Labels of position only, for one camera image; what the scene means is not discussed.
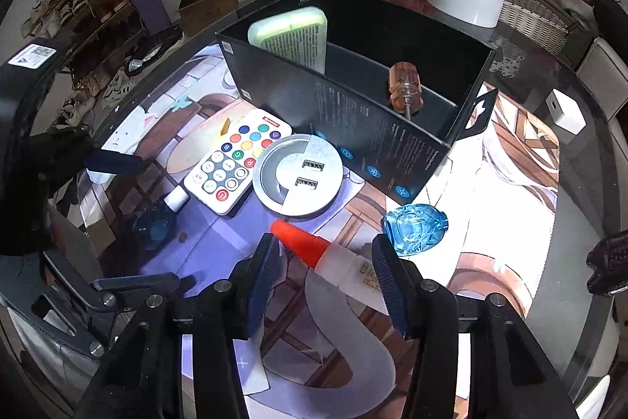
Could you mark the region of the blue bottle white cap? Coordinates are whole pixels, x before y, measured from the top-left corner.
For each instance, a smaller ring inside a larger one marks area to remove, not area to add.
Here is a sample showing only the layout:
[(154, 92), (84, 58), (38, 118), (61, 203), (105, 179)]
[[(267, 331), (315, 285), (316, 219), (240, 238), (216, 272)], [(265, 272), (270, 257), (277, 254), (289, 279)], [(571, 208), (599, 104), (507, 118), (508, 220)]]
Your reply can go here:
[(177, 186), (168, 194), (152, 203), (139, 213), (132, 223), (132, 239), (139, 248), (156, 250), (175, 231), (177, 216), (190, 200), (190, 195), (182, 186)]

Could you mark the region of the white green power bank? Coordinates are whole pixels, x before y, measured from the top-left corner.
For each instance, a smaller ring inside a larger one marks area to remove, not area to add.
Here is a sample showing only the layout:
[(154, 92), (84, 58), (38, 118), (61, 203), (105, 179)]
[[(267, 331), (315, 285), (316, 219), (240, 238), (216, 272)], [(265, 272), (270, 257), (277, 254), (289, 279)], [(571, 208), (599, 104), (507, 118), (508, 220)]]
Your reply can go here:
[(252, 46), (324, 74), (327, 25), (325, 13), (308, 6), (252, 23), (247, 37)]

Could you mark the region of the glue bottle orange cap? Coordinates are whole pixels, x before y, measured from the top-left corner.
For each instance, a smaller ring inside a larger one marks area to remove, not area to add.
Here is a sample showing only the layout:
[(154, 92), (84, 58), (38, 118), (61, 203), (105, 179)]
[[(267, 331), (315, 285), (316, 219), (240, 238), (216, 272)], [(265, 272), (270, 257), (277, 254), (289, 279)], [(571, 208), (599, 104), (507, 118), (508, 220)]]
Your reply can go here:
[(389, 315), (370, 260), (283, 220), (276, 220), (270, 231), (285, 248), (329, 284), (375, 311)]

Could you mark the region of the white power adapter cube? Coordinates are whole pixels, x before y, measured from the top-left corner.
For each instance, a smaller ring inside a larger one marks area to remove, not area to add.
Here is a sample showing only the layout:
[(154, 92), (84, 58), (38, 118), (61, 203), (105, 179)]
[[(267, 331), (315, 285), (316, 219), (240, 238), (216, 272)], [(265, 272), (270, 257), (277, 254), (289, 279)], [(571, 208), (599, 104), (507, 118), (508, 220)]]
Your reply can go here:
[(586, 128), (584, 118), (578, 102), (558, 89), (552, 89), (545, 99), (551, 117), (551, 127), (556, 131), (559, 140), (565, 144), (577, 141)]

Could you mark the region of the purple bag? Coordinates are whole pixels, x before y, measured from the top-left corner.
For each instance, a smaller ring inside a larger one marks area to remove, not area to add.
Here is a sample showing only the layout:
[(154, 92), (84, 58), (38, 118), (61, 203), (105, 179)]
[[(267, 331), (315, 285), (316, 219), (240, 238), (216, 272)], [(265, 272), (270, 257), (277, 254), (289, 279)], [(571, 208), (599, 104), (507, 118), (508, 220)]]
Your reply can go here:
[(172, 25), (162, 0), (132, 0), (132, 2), (150, 35), (156, 35)]

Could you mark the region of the yellow plastic tool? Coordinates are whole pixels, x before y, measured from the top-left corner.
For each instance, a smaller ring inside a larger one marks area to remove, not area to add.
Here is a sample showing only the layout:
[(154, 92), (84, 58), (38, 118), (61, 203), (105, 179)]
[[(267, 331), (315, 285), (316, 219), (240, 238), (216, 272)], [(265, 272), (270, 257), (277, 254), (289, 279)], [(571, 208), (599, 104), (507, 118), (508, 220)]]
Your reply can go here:
[(223, 126), (220, 129), (220, 132), (219, 132), (220, 136), (224, 136), (224, 135), (227, 134), (227, 132), (229, 132), (230, 124), (231, 124), (231, 119), (229, 117), (227, 117), (225, 119), (225, 122), (224, 122)]

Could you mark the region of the round silver USB hub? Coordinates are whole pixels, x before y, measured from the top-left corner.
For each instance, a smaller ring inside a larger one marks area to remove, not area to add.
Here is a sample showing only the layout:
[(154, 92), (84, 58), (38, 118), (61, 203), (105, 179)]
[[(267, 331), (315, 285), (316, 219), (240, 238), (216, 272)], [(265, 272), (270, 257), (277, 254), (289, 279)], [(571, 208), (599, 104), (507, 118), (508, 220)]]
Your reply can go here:
[(311, 217), (338, 195), (343, 163), (327, 140), (315, 135), (282, 137), (263, 151), (253, 169), (253, 191), (284, 217)]

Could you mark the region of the black jacket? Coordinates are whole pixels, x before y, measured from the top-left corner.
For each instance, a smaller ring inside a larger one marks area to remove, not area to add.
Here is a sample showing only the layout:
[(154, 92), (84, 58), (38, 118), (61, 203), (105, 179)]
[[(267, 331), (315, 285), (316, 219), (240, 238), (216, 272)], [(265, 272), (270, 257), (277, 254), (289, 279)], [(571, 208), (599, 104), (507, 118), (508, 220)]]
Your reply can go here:
[(622, 5), (614, 0), (596, 0), (593, 14), (601, 37), (627, 62), (628, 16)]

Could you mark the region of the shoe rack with shoes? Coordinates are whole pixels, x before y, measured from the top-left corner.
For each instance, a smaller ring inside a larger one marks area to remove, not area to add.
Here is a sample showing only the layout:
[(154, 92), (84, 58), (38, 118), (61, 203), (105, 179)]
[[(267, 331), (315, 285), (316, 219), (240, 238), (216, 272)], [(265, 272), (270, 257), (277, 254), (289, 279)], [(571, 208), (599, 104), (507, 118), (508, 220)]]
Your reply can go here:
[(39, 0), (20, 31), (24, 38), (68, 42), (61, 73), (70, 78), (72, 93), (55, 114), (54, 129), (87, 122), (112, 73), (146, 35), (133, 0)]

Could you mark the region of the black cardboard box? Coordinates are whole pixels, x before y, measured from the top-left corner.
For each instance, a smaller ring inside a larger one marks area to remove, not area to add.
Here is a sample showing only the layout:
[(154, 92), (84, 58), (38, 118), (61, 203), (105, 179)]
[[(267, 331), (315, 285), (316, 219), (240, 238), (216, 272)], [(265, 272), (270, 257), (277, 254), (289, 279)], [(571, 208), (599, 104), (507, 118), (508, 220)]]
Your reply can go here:
[[(298, 7), (328, 20), (325, 73), (250, 45), (252, 23)], [(344, 165), (399, 204), (411, 203), (459, 139), (482, 133), (496, 97), (481, 95), (494, 57), (483, 42), (384, 0), (264, 0), (216, 35), (241, 95), (338, 149)], [(390, 69), (413, 64), (423, 108), (393, 110)]]

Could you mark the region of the white wicker basket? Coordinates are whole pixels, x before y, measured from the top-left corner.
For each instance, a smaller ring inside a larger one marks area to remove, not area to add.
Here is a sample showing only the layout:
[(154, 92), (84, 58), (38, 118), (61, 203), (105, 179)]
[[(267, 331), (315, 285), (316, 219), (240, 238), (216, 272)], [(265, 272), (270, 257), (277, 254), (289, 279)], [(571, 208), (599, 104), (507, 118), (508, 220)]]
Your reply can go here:
[(552, 55), (566, 47), (576, 21), (550, 0), (504, 0), (499, 20)]

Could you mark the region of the white colourful-button remote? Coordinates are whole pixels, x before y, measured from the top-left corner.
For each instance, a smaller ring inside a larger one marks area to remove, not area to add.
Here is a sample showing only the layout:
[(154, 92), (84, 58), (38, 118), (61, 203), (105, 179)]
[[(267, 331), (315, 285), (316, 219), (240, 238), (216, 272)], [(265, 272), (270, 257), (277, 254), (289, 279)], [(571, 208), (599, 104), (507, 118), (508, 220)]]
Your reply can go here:
[(292, 133), (285, 121), (253, 107), (232, 118), (227, 133), (211, 144), (209, 152), (185, 176), (183, 185), (216, 215), (226, 216), (246, 195), (263, 152)]

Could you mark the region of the grey sofa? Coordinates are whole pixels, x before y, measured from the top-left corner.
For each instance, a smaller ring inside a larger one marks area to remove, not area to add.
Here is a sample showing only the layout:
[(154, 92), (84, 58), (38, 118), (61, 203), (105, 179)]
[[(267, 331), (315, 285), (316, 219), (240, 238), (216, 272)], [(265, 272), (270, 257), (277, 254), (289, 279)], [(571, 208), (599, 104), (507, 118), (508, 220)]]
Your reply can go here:
[(604, 38), (594, 39), (577, 75), (608, 121), (627, 105), (627, 65)]

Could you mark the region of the small blue faceted bottle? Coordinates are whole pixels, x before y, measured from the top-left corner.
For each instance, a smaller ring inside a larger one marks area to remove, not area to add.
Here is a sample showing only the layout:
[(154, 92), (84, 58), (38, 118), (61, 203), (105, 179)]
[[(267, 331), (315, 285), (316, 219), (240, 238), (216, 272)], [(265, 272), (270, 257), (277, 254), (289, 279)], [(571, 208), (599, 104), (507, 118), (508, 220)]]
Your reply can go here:
[(432, 249), (448, 228), (446, 214), (429, 204), (399, 206), (382, 221), (382, 230), (399, 256), (414, 256)]

